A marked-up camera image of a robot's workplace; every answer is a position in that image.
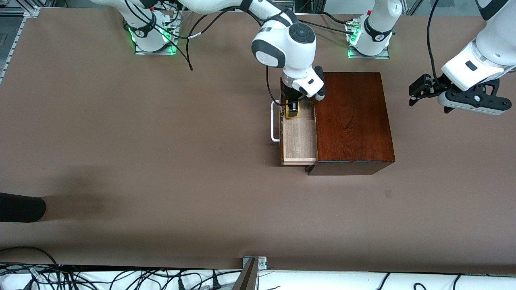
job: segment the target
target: table surface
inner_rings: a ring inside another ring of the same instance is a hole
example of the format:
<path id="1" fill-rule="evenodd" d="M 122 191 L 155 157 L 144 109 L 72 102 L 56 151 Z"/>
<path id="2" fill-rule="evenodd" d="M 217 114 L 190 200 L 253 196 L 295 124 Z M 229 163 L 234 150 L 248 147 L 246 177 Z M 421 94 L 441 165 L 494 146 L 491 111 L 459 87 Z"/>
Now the table surface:
<path id="1" fill-rule="evenodd" d="M 277 269 L 516 272 L 516 109 L 409 107 L 409 85 L 430 72 L 426 21 L 399 19 L 390 60 L 348 59 L 342 34 L 314 29 L 315 65 L 381 73 L 396 162 L 307 176 L 281 167 L 270 141 L 248 15 L 193 39 L 190 72 L 179 55 L 133 55 L 112 9 L 42 9 L 0 86 L 0 191 L 45 197 L 49 214 L 0 224 L 0 245 L 61 264 L 224 268 L 264 255 Z M 435 17 L 438 68 L 483 26 Z M 504 76 L 499 94 L 514 91 L 516 74 Z"/>

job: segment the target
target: wooden drawer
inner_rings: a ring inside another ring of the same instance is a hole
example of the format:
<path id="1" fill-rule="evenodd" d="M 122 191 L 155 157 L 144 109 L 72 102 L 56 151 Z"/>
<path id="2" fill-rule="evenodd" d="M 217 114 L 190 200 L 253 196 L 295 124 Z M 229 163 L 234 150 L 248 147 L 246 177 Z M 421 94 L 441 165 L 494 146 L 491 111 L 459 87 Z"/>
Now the wooden drawer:
<path id="1" fill-rule="evenodd" d="M 280 114 L 281 162 L 309 175 L 371 175 L 395 161 L 379 73 L 325 73 L 326 97 Z"/>

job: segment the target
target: drawer handle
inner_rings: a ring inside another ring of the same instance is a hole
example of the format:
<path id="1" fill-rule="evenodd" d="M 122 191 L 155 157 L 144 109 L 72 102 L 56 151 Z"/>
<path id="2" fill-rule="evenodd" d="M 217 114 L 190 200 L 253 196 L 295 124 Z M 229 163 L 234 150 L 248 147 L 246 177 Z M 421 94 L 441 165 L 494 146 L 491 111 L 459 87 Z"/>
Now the drawer handle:
<path id="1" fill-rule="evenodd" d="M 270 139 L 274 143 L 279 143 L 280 139 L 274 138 L 274 104 L 279 103 L 280 101 L 272 101 L 270 103 Z"/>

